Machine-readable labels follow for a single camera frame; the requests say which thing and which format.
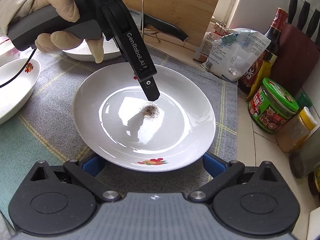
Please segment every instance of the yellow lid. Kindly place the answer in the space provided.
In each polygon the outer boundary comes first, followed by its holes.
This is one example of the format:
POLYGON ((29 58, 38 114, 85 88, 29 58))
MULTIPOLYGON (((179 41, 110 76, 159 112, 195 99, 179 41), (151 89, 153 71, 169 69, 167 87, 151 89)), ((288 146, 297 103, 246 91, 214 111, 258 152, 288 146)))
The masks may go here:
POLYGON ((313 118, 312 114, 306 106, 301 110, 299 115, 310 131, 317 126, 317 121, 313 118))

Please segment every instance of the soy sauce bottle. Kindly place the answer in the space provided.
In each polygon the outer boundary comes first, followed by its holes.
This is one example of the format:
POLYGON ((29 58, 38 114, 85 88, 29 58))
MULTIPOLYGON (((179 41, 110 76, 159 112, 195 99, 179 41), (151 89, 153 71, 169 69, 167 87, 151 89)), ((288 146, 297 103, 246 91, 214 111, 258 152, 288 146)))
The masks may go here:
POLYGON ((263 64, 268 64, 270 68, 276 61, 280 50, 280 36, 287 17, 288 14, 284 10, 281 8, 277 9, 276 16, 265 34, 271 40, 271 43, 249 70, 239 79, 238 87, 246 94, 249 94, 263 64))

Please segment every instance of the red flower pattern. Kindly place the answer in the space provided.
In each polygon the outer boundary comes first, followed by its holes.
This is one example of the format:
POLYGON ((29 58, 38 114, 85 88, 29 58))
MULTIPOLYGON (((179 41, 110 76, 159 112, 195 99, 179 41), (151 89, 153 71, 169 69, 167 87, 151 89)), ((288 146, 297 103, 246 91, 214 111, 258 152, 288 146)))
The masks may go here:
POLYGON ((33 70, 33 65, 32 65, 32 63, 29 62, 24 71, 29 73, 31 70, 33 70))
POLYGON ((167 161, 164 161, 163 158, 157 158, 157 159, 145 160, 143 162, 138 162, 138 163, 146 164, 146 165, 162 165, 162 164, 167 164, 167 161))
POLYGON ((20 54, 20 51, 17 50, 16 48, 13 48, 13 49, 10 49, 5 55, 6 56, 13 56, 13 55, 16 55, 16 54, 20 54))

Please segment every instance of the white tile wall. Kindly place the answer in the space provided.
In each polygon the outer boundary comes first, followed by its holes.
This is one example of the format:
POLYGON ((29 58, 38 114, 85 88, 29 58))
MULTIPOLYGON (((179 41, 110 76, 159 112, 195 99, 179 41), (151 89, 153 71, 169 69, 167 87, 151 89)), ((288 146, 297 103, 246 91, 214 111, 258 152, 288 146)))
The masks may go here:
MULTIPOLYGON (((299 13, 305 0, 298 1, 296 16, 293 25, 298 22, 299 13)), ((307 0, 311 4, 311 10, 304 32, 308 28, 314 10, 320 8, 320 0, 307 0)), ((278 7, 288 11, 290 0, 240 0, 236 12, 230 21, 230 28, 245 27, 265 33, 276 13, 278 7)), ((316 39, 318 30, 316 30, 312 39, 316 39)))
POLYGON ((302 89, 311 99, 317 113, 320 114, 320 60, 303 84, 302 89))

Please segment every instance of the black knife handle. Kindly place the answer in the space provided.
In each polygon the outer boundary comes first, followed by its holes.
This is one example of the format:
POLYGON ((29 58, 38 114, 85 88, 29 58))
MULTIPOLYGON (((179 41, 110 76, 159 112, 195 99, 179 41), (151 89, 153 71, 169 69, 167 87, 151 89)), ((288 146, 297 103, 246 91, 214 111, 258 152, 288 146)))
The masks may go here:
POLYGON ((317 45, 318 49, 320 49, 320 27, 319 27, 319 31, 318 31, 318 35, 317 35, 315 44, 317 45))
POLYGON ((303 27, 306 25, 306 22, 307 22, 308 16, 309 16, 309 11, 310 11, 310 3, 305 1, 303 4, 302 10, 300 12, 299 20, 298 20, 298 24, 297 24, 297 28, 300 31, 302 31, 303 27))
POLYGON ((145 27, 150 24, 160 32, 174 36, 181 41, 185 41, 188 38, 188 35, 177 26, 146 13, 144 14, 143 24, 145 27))
POLYGON ((309 26, 308 26, 308 29, 306 31, 306 35, 309 38, 311 38, 312 35, 315 33, 317 26, 318 26, 318 23, 319 23, 319 20, 320 20, 320 12, 316 9, 315 12, 313 13, 313 16, 312 16, 310 23, 309 23, 309 26))
POLYGON ((298 0, 290 0, 289 11, 288 11, 288 23, 292 24, 294 16, 297 12, 298 0))

